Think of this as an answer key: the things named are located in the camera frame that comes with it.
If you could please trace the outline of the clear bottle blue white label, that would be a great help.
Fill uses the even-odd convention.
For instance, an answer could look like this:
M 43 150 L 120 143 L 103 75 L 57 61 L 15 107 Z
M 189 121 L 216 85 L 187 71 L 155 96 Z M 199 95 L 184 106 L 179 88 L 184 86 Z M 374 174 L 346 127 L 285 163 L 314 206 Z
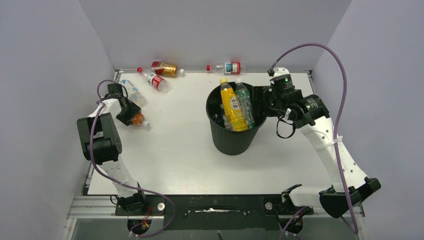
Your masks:
M 125 87 L 128 93 L 128 98 L 138 105 L 140 108 L 144 107 L 147 104 L 146 98 L 141 94 L 138 88 L 127 79 L 123 79 L 120 81 L 120 84 Z

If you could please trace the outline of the black plastic waste bin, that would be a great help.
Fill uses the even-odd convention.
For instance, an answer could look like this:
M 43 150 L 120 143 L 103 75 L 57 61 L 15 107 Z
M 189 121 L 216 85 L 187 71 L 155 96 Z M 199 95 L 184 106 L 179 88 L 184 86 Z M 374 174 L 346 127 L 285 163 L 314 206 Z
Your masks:
M 264 86 L 243 84 L 247 90 L 250 108 L 245 113 L 245 103 L 237 95 L 237 83 L 226 79 L 215 87 L 206 100 L 206 114 L 210 121 L 212 141 L 215 147 L 229 156 L 245 152 L 258 129 L 267 119 L 261 107 Z

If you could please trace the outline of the green label water bottle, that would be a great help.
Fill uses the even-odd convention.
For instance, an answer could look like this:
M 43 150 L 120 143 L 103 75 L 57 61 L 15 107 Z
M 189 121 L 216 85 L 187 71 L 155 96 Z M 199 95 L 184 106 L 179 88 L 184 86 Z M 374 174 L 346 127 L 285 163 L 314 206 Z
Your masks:
M 229 126 L 223 104 L 220 104 L 220 108 L 221 108 L 221 115 L 222 115 L 224 127 L 225 127 L 225 129 L 230 130 L 231 128 Z

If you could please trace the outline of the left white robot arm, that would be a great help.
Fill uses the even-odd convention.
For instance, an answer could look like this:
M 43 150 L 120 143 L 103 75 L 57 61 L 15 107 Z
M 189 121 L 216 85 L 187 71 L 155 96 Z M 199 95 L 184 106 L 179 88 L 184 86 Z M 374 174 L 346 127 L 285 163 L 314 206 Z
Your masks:
M 141 108 L 131 101 L 125 87 L 108 80 L 107 94 L 99 98 L 96 110 L 77 120 L 84 157 L 117 191 L 117 205 L 124 211 L 143 214 L 148 200 L 122 159 L 123 143 L 116 123 L 126 127 L 150 129 Z

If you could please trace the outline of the yellow honey pomelo drink bottle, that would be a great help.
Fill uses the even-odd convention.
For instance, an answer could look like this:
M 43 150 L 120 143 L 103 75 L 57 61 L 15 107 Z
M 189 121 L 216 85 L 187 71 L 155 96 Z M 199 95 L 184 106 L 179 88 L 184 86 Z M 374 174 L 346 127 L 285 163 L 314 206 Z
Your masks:
M 246 123 L 241 104 L 233 88 L 229 85 L 226 78 L 221 78 L 219 83 L 221 101 L 230 130 L 234 132 L 243 132 L 248 130 L 249 127 Z

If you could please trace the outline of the dark green jasmine tea bottle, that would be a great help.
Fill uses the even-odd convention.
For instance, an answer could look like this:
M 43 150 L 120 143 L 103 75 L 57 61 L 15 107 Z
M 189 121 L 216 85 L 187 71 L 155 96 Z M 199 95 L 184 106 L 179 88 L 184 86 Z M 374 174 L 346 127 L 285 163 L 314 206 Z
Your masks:
M 243 80 L 241 78 L 236 79 L 235 84 L 235 93 L 241 105 L 246 124 L 249 129 L 252 129 L 255 127 L 256 123 L 255 118 L 253 116 L 253 107 L 250 92 L 248 88 L 244 85 Z

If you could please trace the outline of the orange drink bottle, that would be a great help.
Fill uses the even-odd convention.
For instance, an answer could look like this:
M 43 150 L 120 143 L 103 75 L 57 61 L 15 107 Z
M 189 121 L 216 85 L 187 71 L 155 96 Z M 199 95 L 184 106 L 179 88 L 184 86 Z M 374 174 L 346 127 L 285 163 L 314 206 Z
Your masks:
M 133 125 L 136 125 L 142 129 L 151 129 L 150 122 L 146 120 L 145 116 L 141 112 L 138 112 L 130 121 Z

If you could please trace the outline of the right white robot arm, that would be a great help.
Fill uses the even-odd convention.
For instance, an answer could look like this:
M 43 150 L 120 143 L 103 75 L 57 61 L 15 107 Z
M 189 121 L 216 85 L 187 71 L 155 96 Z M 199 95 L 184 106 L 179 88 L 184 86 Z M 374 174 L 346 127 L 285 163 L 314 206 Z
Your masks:
M 331 180 L 327 189 L 296 184 L 283 191 L 281 207 L 286 213 L 295 213 L 300 207 L 322 208 L 337 219 L 381 189 L 380 181 L 368 177 L 354 161 L 321 98 L 303 96 L 290 74 L 273 77 L 269 86 L 254 86 L 252 106 L 255 117 L 290 121 L 293 130 L 309 140 Z

